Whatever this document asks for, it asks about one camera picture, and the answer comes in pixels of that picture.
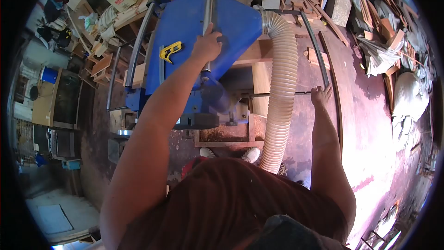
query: flexible hose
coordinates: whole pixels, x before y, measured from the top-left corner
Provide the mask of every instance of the flexible hose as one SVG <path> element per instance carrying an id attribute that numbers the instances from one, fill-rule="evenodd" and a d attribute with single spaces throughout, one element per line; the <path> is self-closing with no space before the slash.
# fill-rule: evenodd
<path id="1" fill-rule="evenodd" d="M 293 113 L 297 75 L 297 42 L 288 22 L 279 14 L 262 12 L 263 33 L 273 41 L 267 127 L 260 167 L 277 174 L 284 157 Z"/>

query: man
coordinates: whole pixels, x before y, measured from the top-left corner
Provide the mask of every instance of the man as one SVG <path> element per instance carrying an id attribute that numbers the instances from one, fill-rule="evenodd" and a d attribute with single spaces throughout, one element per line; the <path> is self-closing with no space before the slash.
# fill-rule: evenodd
<path id="1" fill-rule="evenodd" d="M 356 200 L 325 108 L 331 86 L 311 91 L 310 190 L 241 159 L 209 158 L 166 197 L 169 133 L 201 69 L 221 51 L 222 34 L 212 29 L 210 24 L 197 38 L 191 57 L 158 87 L 140 115 L 103 201 L 106 249 L 341 249 Z"/>

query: maroon shirt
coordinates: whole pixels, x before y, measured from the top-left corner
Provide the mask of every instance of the maroon shirt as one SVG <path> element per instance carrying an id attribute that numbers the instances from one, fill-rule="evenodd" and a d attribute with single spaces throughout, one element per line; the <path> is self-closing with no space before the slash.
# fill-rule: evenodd
<path id="1" fill-rule="evenodd" d="M 275 214 L 341 243 L 348 236 L 329 197 L 241 159 L 212 158 L 129 224 L 119 249 L 232 249 Z"/>

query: shoe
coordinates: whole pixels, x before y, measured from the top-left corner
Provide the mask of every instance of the shoe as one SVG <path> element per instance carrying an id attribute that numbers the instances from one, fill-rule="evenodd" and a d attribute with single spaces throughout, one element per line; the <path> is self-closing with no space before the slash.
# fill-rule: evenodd
<path id="1" fill-rule="evenodd" d="M 261 155 L 261 150 L 258 147 L 251 147 L 248 149 L 247 153 L 242 156 L 242 160 L 248 163 L 254 163 Z"/>
<path id="2" fill-rule="evenodd" d="M 215 158 L 216 155 L 211 151 L 210 149 L 203 147 L 199 150 L 200 156 L 203 156 L 205 158 Z"/>

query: right hand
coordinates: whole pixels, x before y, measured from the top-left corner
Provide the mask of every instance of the right hand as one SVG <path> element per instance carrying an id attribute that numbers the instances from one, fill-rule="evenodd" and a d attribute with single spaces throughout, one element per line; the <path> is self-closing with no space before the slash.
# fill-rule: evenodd
<path id="1" fill-rule="evenodd" d="M 218 42 L 217 38 L 222 36 L 220 32 L 213 31 L 213 23 L 211 22 L 203 36 L 197 36 L 197 41 L 194 43 L 192 57 L 202 60 L 204 63 L 213 61 L 221 53 L 222 42 Z"/>
<path id="2" fill-rule="evenodd" d="M 311 90 L 311 103 L 314 106 L 326 106 L 330 97 L 332 96 L 332 84 L 329 83 L 325 89 L 321 86 L 315 87 Z"/>

